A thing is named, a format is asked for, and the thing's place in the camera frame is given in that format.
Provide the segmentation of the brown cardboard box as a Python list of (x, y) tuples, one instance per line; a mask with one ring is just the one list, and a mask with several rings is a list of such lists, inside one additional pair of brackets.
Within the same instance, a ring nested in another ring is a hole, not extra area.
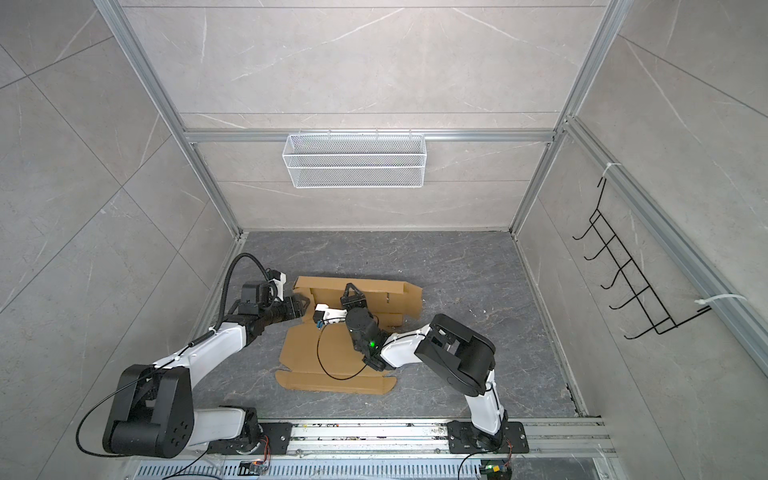
[(279, 357), (283, 368), (275, 377), (288, 390), (383, 395), (396, 385), (396, 378), (367, 367), (346, 327), (340, 323), (319, 329), (313, 321), (317, 304), (341, 307), (340, 297), (353, 283), (367, 299), (369, 310), (380, 327), (392, 332), (409, 317), (422, 312), (422, 288), (403, 281), (300, 276), (294, 291), (311, 303), (302, 322), (291, 327)]

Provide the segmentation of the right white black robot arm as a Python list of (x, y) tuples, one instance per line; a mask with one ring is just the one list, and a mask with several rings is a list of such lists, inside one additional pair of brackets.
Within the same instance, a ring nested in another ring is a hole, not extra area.
[(495, 346), (487, 337), (445, 315), (405, 333), (383, 330), (354, 284), (340, 297), (343, 322), (363, 363), (376, 371), (421, 363), (464, 395), (477, 440), (498, 445), (507, 420), (495, 381)]

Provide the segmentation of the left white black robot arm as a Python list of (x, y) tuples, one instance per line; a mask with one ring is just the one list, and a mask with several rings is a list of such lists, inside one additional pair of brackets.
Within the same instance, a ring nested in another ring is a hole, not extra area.
[(109, 454), (174, 458), (185, 449), (215, 444), (241, 454), (264, 437), (253, 407), (194, 406), (193, 388), (224, 360), (250, 345), (274, 323), (302, 317), (310, 300), (294, 294), (266, 309), (242, 313), (235, 302), (221, 326), (165, 358), (126, 368), (102, 438)]

